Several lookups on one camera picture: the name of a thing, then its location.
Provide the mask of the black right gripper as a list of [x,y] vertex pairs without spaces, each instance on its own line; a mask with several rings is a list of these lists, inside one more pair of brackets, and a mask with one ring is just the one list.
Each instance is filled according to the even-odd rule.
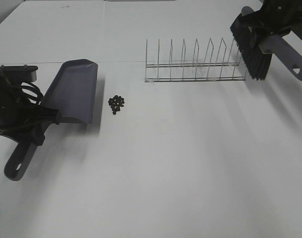
[[257,35],[302,35],[302,0],[264,0],[259,10],[242,14],[240,24]]

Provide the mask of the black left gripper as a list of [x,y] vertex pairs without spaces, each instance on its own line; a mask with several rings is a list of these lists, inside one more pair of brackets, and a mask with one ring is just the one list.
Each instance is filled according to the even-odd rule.
[[29,99],[0,99],[0,135],[16,142],[28,140],[42,146],[47,128],[54,123],[54,109]]

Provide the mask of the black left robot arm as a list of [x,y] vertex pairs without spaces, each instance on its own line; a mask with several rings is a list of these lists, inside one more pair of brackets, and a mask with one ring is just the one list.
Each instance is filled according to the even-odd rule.
[[44,95],[34,84],[37,66],[0,65],[0,135],[37,146],[45,125],[57,123],[59,111],[42,105]]

